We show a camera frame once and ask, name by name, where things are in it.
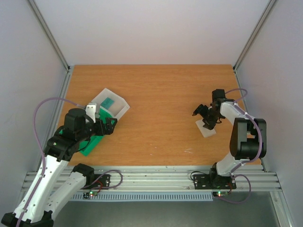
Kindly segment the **beige card holder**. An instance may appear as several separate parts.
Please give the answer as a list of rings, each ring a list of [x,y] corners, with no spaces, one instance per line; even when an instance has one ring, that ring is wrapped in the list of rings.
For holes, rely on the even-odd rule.
[[[205,123],[202,120],[196,121],[196,125],[204,138],[208,138],[216,134],[215,129],[209,130],[205,128]]]

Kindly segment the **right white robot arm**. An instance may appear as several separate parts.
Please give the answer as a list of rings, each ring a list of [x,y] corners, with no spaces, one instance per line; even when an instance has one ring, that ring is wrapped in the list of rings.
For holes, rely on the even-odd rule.
[[[203,137],[215,135],[215,126],[223,119],[232,125],[229,153],[219,162],[213,164],[209,173],[196,174],[192,179],[197,189],[234,189],[233,174],[240,167],[263,158],[267,152],[267,123],[244,111],[238,101],[227,98],[227,91],[212,91],[209,106],[200,104],[192,113],[200,115],[197,127]]]

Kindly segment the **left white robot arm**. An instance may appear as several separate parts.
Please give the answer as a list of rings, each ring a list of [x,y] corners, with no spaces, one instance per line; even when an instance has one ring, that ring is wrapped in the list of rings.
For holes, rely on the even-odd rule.
[[[4,214],[1,223],[7,227],[52,227],[72,195],[95,184],[94,168],[76,165],[68,179],[53,192],[57,179],[82,142],[93,136],[112,134],[116,123],[116,118],[102,121],[80,108],[69,110],[63,126],[48,140],[39,171],[22,202],[13,212]]]

